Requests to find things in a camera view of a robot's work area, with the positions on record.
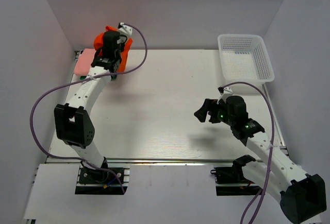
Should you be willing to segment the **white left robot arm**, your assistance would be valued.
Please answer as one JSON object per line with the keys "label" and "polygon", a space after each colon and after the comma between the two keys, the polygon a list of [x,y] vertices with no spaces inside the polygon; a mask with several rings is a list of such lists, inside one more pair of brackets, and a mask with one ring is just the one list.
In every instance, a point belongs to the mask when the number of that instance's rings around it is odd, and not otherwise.
{"label": "white left robot arm", "polygon": [[64,105],[58,104],[54,109],[57,138],[70,146],[85,165],[90,163],[97,168],[105,167],[105,158],[93,141],[95,128],[90,112],[103,88],[113,79],[113,76],[97,76],[116,73],[121,61],[120,52],[110,53],[98,49],[77,92]]}

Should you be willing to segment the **orange t-shirt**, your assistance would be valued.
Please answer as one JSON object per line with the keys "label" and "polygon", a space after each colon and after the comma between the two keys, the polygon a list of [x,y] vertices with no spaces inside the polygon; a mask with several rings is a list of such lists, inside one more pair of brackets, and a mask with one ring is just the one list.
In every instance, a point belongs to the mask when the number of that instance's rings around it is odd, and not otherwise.
{"label": "orange t-shirt", "polygon": [[[102,46],[103,46],[102,38],[103,38],[104,32],[100,33],[95,38],[95,40],[93,42],[93,46],[94,46],[95,52],[99,48],[102,48]],[[130,50],[130,47],[131,47],[132,43],[133,43],[133,40],[131,38],[129,38],[128,41],[127,41],[127,43],[126,43],[126,45],[125,45],[125,47],[124,47],[124,51],[121,53],[122,62],[120,63],[120,67],[119,67],[118,73],[121,73],[121,72],[124,72],[125,71],[126,64],[127,64],[127,58],[128,58],[128,52]]]}

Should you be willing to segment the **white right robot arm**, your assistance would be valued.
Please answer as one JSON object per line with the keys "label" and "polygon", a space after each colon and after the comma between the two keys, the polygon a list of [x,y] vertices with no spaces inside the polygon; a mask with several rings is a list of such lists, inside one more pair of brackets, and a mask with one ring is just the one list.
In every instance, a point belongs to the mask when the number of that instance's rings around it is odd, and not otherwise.
{"label": "white right robot arm", "polygon": [[325,182],[294,164],[278,147],[271,145],[265,129],[249,118],[244,99],[231,96],[226,100],[205,99],[194,116],[204,123],[225,123],[233,136],[255,153],[264,163],[270,162],[267,193],[280,205],[287,219],[302,223],[326,211]]}

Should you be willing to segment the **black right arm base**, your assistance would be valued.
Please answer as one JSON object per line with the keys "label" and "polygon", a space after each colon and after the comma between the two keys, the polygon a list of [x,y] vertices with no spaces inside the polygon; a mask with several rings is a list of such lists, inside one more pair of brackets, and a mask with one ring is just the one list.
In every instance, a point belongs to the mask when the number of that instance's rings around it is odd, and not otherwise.
{"label": "black right arm base", "polygon": [[261,188],[253,181],[243,176],[242,168],[248,163],[256,162],[250,155],[241,156],[231,166],[214,167],[210,174],[216,182],[217,196],[252,196],[256,195]]}

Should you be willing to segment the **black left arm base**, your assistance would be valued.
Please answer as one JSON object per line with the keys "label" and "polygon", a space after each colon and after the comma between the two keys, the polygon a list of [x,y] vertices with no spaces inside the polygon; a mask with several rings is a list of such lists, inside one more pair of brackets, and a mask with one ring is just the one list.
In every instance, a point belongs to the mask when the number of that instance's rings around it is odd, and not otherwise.
{"label": "black left arm base", "polygon": [[124,195],[122,187],[116,177],[119,178],[124,191],[128,188],[129,166],[115,164],[109,167],[116,176],[106,171],[88,168],[81,163],[79,167],[75,195]]}

